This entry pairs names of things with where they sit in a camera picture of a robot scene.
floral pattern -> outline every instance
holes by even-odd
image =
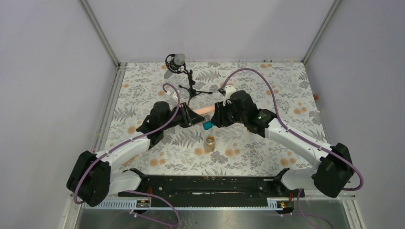
[[[242,63],[190,62],[195,88],[212,91],[201,94],[190,102],[192,109],[221,101],[218,88],[226,77],[239,68],[253,68],[261,72],[271,84],[281,117],[305,134],[326,141],[319,112],[315,106],[307,74],[302,63]],[[108,132],[106,148],[128,139],[157,101],[167,101],[163,83],[188,87],[184,74],[163,79],[164,63],[128,63],[119,92],[114,117]],[[274,111],[271,93],[261,78],[243,71],[230,81],[237,90],[252,96],[258,108]],[[181,102],[188,100],[184,89],[179,89]],[[203,140],[212,135],[216,140],[213,152],[203,149]],[[137,168],[146,174],[207,175],[207,176],[274,176],[283,168],[308,168],[310,164],[281,144],[252,134],[241,124],[227,128],[213,127],[205,131],[201,124],[182,129],[166,130],[164,138],[151,150],[137,155],[119,170]]]

microphone stand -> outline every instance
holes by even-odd
[[[186,69],[186,64],[185,64],[185,63],[184,63],[184,65],[183,65],[183,67],[184,67],[183,73],[184,73],[184,74],[187,74],[187,79],[188,79],[188,81],[189,81],[189,86],[190,86],[190,88],[186,88],[186,87],[183,87],[183,86],[181,86],[181,85],[179,85],[179,88],[186,89],[186,90],[189,92],[190,97],[189,97],[189,101],[188,101],[187,105],[190,105],[190,100],[191,100],[192,98],[198,96],[199,94],[212,94],[212,93],[213,93],[213,92],[204,92],[204,91],[197,91],[197,90],[195,90],[195,89],[192,87],[193,85],[195,85],[195,81],[192,79],[192,70],[190,69],[190,71],[188,71],[188,70]]]

white wall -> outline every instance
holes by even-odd
[[[333,0],[89,0],[122,62],[301,60]]]
[[[2,0],[0,37],[0,228],[54,229],[114,66],[76,0]]]
[[[364,175],[367,229],[404,228],[405,1],[343,1],[307,70],[333,143]]]

